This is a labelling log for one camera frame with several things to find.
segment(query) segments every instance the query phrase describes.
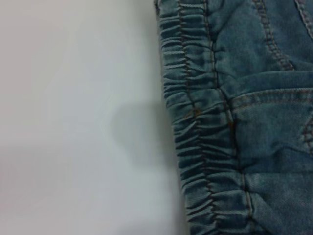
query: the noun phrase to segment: white surface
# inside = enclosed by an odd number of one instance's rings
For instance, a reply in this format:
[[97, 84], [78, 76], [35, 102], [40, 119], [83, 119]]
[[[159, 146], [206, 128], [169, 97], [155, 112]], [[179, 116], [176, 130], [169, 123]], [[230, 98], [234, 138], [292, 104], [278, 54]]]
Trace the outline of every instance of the white surface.
[[0, 234], [185, 234], [153, 0], [0, 0], [0, 35]]

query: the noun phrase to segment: white background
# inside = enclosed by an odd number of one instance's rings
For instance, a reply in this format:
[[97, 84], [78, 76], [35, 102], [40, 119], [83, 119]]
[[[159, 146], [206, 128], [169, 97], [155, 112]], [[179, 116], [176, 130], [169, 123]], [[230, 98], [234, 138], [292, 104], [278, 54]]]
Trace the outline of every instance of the white background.
[[185, 235], [153, 0], [0, 0], [0, 234]]

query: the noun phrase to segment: ruched denim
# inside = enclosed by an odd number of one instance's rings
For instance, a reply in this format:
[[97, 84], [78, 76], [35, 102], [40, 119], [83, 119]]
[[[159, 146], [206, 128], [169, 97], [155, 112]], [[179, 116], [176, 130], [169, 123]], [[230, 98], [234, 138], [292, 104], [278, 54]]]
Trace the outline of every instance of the ruched denim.
[[191, 235], [313, 235], [313, 0], [156, 0]]

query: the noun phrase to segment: denim fabric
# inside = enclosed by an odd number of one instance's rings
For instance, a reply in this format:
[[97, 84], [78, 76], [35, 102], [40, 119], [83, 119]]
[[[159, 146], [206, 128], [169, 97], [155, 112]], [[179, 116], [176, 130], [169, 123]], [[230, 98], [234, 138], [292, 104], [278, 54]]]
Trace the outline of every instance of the denim fabric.
[[191, 235], [313, 235], [313, 0], [158, 0]]

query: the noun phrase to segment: denim garment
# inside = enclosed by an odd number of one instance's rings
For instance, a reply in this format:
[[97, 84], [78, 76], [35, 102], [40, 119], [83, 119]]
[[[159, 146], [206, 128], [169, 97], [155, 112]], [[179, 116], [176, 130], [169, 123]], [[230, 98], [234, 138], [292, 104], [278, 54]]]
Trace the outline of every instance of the denim garment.
[[313, 235], [313, 0], [159, 0], [191, 235]]

